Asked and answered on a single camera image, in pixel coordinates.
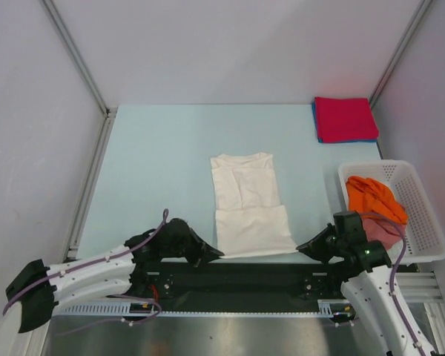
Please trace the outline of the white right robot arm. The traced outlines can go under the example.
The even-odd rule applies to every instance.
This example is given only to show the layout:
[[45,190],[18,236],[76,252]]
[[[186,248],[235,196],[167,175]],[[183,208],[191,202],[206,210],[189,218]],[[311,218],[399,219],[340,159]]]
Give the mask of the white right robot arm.
[[327,288],[349,301],[386,355],[438,354],[403,298],[396,279],[398,265],[381,242],[367,240],[361,223],[348,228],[329,224],[297,250],[322,263],[342,259],[335,264],[339,272],[327,279]]

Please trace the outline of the white t shirt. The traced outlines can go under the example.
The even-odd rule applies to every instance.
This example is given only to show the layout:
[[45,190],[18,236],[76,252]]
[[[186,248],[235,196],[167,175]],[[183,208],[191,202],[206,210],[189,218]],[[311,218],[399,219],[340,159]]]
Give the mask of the white t shirt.
[[296,251],[281,203],[273,155],[221,154],[210,158],[215,196],[217,249],[224,259]]

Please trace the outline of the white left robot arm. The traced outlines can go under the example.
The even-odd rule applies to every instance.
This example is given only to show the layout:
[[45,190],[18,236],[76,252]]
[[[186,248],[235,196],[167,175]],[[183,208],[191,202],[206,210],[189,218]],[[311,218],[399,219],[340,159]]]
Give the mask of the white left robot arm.
[[96,257],[50,266],[28,263],[6,288],[6,307],[18,303],[19,332],[31,332],[76,304],[114,295],[144,297],[151,284],[148,263],[184,258],[197,267],[223,255],[186,221],[173,218]]

